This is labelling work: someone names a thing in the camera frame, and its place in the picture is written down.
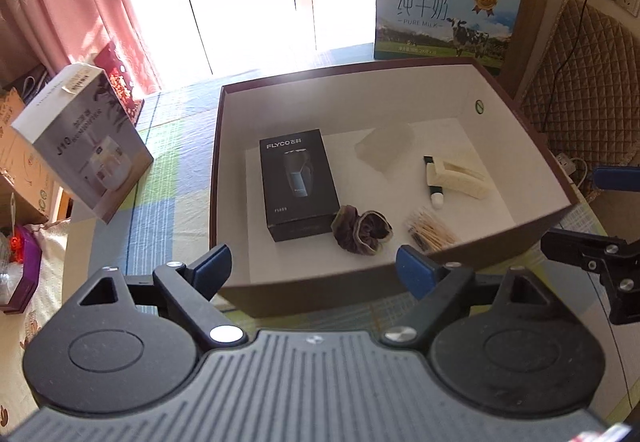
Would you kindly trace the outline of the bag of cotton swabs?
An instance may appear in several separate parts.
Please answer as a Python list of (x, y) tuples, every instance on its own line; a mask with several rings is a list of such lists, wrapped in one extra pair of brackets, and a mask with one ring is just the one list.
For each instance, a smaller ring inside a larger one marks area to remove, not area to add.
[(424, 208), (409, 214), (406, 227), (413, 243), (426, 254), (443, 251), (459, 241), (442, 220)]

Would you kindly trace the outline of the green white tube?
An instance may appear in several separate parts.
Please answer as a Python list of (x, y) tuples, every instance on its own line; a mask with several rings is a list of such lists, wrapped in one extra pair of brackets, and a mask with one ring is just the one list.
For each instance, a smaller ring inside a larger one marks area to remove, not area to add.
[(435, 210), (442, 209), (442, 206), (444, 206), (445, 196), (442, 187), (436, 184), (434, 159), (432, 156), (424, 156), (423, 160), (425, 166), (425, 181), (428, 191), (430, 192), (432, 207)]

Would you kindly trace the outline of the brown velvet scrunchie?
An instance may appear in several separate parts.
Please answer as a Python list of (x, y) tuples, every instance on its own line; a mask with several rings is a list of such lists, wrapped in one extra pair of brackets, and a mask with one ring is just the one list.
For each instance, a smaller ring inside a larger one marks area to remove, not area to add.
[(382, 214), (375, 210), (360, 214), (354, 206), (341, 206), (331, 231), (337, 245), (360, 256), (375, 256), (393, 237), (393, 228)]

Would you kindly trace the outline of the cream hair claw clip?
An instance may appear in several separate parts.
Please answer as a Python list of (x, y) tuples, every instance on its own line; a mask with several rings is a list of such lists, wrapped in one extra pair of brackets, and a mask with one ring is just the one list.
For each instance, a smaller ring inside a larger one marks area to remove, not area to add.
[(433, 158), (435, 184), (475, 199), (484, 199), (492, 186), (478, 171), (440, 157)]

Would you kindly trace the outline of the black shaver box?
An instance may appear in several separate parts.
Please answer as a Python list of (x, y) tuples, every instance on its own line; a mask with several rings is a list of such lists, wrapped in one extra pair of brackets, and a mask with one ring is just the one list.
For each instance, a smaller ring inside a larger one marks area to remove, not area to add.
[(277, 242), (326, 234), (340, 210), (321, 132), (259, 141), (266, 223)]

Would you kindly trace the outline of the white power strip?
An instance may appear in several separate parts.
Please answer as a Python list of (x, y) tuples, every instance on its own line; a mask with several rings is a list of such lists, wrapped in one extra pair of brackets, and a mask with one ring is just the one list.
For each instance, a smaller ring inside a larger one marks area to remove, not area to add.
[(565, 153), (559, 153), (555, 155), (555, 159), (576, 185), (582, 184), (588, 174), (587, 163), (582, 158), (570, 157)]

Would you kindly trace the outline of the quilted brown chair cover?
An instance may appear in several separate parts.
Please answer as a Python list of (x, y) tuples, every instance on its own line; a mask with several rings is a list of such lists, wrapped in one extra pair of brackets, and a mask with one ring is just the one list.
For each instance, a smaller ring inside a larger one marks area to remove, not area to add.
[(565, 0), (521, 109), (554, 154), (626, 166), (639, 151), (639, 38)]

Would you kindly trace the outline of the purple tray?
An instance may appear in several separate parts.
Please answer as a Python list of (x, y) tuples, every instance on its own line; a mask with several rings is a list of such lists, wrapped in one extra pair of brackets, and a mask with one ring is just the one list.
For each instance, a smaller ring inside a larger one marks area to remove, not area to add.
[(1, 248), (1, 312), (20, 314), (26, 310), (40, 280), (42, 250), (28, 228), (17, 225)]

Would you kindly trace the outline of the large brown cardboard box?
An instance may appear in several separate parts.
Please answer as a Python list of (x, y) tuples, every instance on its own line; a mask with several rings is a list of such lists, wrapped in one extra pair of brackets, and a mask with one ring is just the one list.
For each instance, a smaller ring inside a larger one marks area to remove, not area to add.
[[(386, 173), (355, 145), (399, 122), (413, 146)], [(259, 141), (318, 129), (338, 200), (380, 212), (393, 237), (375, 256), (344, 251), (329, 234), (275, 242), (267, 228)], [(578, 198), (563, 169), (510, 96), (472, 58), (351, 64), (229, 84), (221, 90), (209, 236), (232, 253), (222, 295), (254, 318), (317, 311), (402, 292), (397, 249), (406, 221), (431, 206), (424, 156), (484, 174), (484, 199), (458, 192), (436, 211), (459, 241), (440, 262), (484, 269), (535, 245)]]

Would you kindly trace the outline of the white humidifier box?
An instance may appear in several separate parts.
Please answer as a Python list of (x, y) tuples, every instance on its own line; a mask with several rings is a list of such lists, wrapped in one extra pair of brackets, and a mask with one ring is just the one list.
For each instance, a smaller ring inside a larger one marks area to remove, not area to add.
[(12, 128), (62, 187), (105, 223), (153, 162), (106, 73), (89, 64), (64, 67)]

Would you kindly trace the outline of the brown cardboard carton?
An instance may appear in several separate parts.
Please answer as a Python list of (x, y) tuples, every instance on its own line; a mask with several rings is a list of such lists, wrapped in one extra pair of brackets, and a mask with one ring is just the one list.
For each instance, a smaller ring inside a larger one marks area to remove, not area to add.
[(0, 225), (11, 227), (11, 196), (14, 196), (17, 224), (40, 224), (51, 219), (58, 194), (54, 176), (35, 149), (12, 128), (24, 110), (17, 90), (1, 97), (1, 200)]

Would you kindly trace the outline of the red gift box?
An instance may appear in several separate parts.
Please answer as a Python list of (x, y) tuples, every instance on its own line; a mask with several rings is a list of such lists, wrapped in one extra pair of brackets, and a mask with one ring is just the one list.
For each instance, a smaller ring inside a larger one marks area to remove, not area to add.
[(142, 111), (143, 101), (134, 98), (134, 84), (114, 41), (107, 43), (94, 56), (92, 64), (104, 70), (129, 120), (136, 124)]

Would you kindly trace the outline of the pure milk carton box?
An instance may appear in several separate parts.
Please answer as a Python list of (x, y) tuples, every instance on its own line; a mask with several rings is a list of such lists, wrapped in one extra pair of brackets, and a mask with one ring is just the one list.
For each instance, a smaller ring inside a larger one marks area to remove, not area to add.
[(474, 58), (502, 69), (521, 0), (375, 0), (373, 55)]

